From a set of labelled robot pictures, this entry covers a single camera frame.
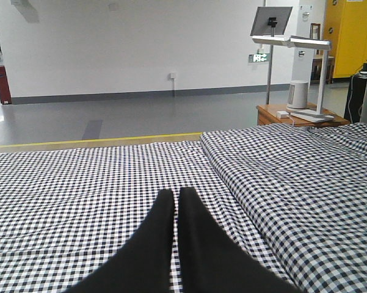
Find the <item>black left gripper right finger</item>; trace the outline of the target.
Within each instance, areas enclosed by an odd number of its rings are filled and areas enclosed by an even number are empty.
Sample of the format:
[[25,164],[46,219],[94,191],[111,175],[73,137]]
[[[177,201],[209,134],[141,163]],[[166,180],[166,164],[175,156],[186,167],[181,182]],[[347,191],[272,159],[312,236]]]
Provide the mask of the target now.
[[180,189],[178,250],[184,292],[298,292],[235,244],[193,187]]

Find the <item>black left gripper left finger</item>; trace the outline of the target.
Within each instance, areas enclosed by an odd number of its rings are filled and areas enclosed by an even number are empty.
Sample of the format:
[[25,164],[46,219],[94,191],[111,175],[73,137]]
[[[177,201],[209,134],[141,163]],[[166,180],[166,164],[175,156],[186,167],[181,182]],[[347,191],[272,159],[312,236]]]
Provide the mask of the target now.
[[174,212],[173,192],[160,190],[124,246],[67,292],[168,292]]

